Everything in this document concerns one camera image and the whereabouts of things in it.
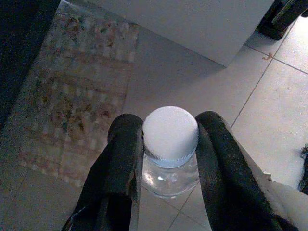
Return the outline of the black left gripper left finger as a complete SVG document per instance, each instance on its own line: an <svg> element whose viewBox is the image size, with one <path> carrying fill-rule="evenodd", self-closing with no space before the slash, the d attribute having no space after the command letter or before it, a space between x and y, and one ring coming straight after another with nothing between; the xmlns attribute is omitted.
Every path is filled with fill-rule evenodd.
<svg viewBox="0 0 308 231"><path fill-rule="evenodd" d="M108 131L105 149L90 168L64 231L136 231L141 199L143 121L122 114Z"/></svg>

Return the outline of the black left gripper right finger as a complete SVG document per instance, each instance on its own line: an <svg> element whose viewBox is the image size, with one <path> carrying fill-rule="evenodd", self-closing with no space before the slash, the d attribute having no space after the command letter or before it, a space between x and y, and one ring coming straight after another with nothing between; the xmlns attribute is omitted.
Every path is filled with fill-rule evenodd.
<svg viewBox="0 0 308 231"><path fill-rule="evenodd" d="M291 231L293 225L263 172L216 112L196 118L202 198L214 231Z"/></svg>

